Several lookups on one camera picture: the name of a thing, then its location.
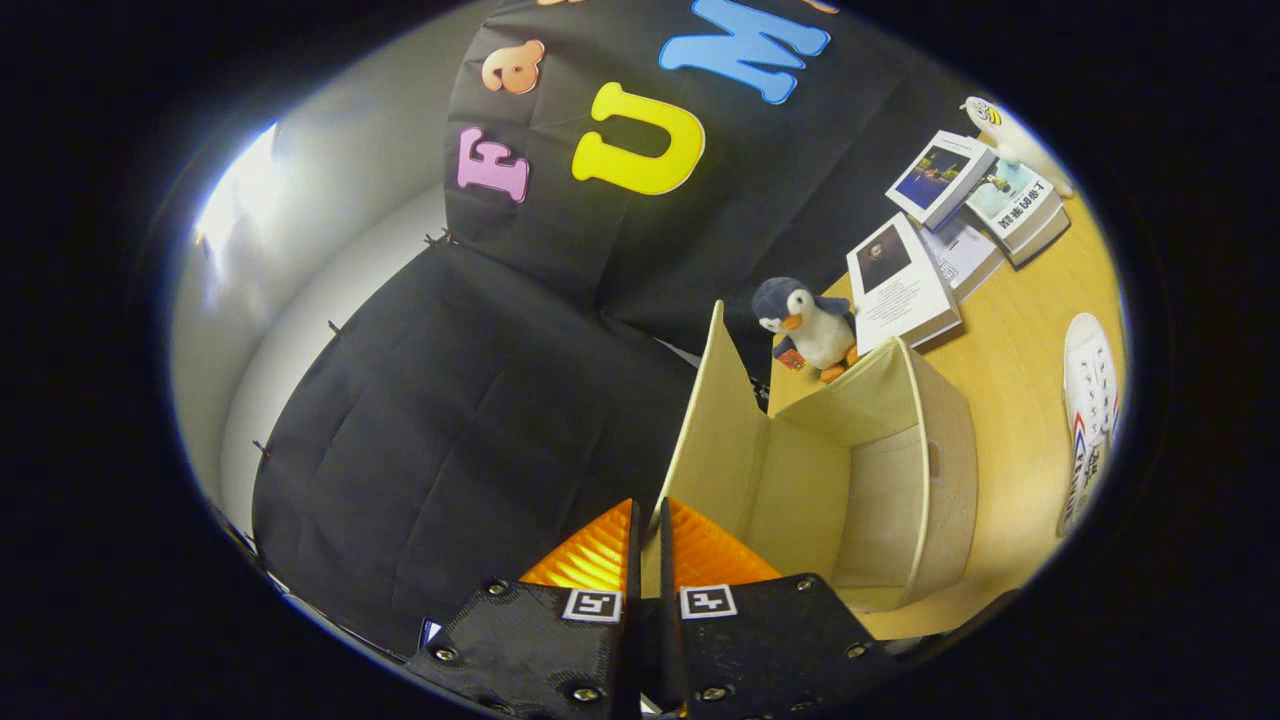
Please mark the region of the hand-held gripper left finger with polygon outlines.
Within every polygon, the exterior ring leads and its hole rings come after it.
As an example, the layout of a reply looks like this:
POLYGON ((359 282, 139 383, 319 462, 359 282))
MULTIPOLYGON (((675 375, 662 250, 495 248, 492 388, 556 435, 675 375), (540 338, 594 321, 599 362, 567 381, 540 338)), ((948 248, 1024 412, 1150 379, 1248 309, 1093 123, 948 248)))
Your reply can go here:
POLYGON ((636 719, 643 516, 631 500, 517 578, 485 579, 406 670, 499 719, 636 719))

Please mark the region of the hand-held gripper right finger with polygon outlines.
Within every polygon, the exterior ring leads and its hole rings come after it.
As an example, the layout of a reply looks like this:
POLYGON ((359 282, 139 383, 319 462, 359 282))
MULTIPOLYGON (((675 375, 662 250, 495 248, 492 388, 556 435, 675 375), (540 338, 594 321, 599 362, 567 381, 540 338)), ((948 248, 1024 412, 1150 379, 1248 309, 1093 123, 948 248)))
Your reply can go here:
POLYGON ((659 537, 659 673, 681 717, 817 719, 899 674, 818 574, 778 574, 672 498, 659 537))

